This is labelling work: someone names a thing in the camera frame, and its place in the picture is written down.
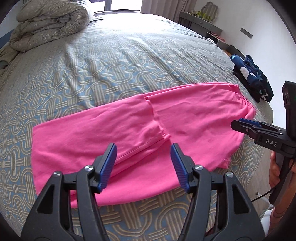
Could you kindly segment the pink sleeved right forearm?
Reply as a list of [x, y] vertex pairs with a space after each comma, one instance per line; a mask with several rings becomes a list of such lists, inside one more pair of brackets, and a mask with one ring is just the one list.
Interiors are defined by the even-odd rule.
[[270, 215], [270, 225], [268, 233], [270, 233], [278, 225], [279, 221], [284, 216], [289, 205], [291, 204], [295, 195], [295, 170], [292, 170], [292, 178], [289, 186], [281, 200], [281, 202], [273, 209]]

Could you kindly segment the person right hand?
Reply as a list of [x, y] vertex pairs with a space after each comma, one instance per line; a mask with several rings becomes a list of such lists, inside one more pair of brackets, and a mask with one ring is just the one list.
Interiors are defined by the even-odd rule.
[[[293, 175], [289, 184], [289, 188], [295, 189], [295, 163], [291, 169]], [[270, 167], [269, 167], [269, 185], [273, 188], [276, 184], [279, 183], [280, 167], [276, 163], [276, 153], [271, 152], [270, 156]]]

